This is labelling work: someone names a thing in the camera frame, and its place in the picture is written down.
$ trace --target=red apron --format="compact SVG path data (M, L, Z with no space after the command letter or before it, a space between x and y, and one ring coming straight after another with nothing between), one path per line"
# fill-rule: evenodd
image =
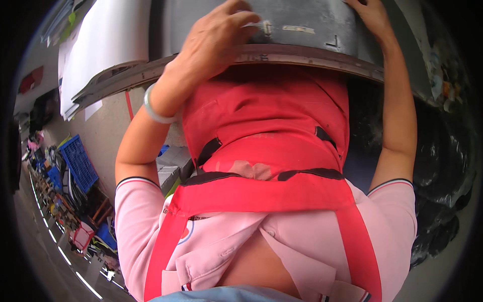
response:
M343 78L320 69L238 66L201 85L183 112L186 141L198 175L173 195L151 254L144 300L161 296L162 271L192 216L331 210L339 223L352 284L381 301L372 243L342 175L349 143L348 113ZM271 140L257 139L267 133L276 135ZM290 138L300 144L291 144L287 152L282 141ZM215 170L210 163L215 153L215 160L288 162L292 168L275 171L270 181L248 179Z

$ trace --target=shirt sleeve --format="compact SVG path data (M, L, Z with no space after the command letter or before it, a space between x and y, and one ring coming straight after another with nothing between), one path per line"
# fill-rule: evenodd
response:
M128 178L116 189L115 232L122 275L129 293L143 301L154 243L165 214L161 189L144 178Z
M368 197L380 208L398 236L402 236L404 245L411 247L417 233L412 183L406 179L390 180L371 190Z

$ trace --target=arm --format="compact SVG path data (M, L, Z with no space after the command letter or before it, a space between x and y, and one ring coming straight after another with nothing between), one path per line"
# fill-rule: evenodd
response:
M150 104L160 116L174 116L203 81L223 72L237 57L237 46L257 30L246 26L260 17L242 0L228 0L192 27L181 52L169 63L151 91ZM116 183L131 176L158 183L156 157L169 125L153 121L144 106L124 134L117 151Z
M412 181L417 121L404 56L381 0L347 3L359 13L384 54L383 149L369 189L395 178Z

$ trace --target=pink polo shirt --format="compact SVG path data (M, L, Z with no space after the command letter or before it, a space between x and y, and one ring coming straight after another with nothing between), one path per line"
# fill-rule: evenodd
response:
M231 172L263 179L263 164L235 161ZM366 224L377 259L382 300L392 301L408 274L416 236L414 191L407 180L386 182L366 196L347 181ZM127 288L143 300L153 246L170 198L143 178L119 183L115 196L119 260ZM339 225L333 211L209 213L188 221L167 266L190 290L214 287L238 248L256 231L267 240L305 301L319 301L335 280L351 283Z

